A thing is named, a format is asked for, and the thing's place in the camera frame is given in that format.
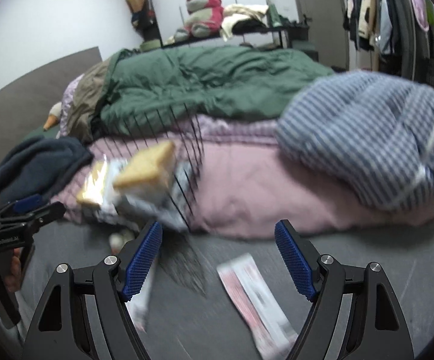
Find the person's left hand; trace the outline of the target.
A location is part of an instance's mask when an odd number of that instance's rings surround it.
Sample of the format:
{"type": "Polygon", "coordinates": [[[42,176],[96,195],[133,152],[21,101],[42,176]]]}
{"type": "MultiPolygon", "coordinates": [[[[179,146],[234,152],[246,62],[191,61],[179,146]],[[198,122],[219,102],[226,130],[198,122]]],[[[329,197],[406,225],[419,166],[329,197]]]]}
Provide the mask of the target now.
{"type": "Polygon", "coordinates": [[[10,260],[9,275],[4,278],[4,283],[10,293],[15,293],[21,288],[22,266],[20,261],[22,249],[14,249],[10,260]]]}

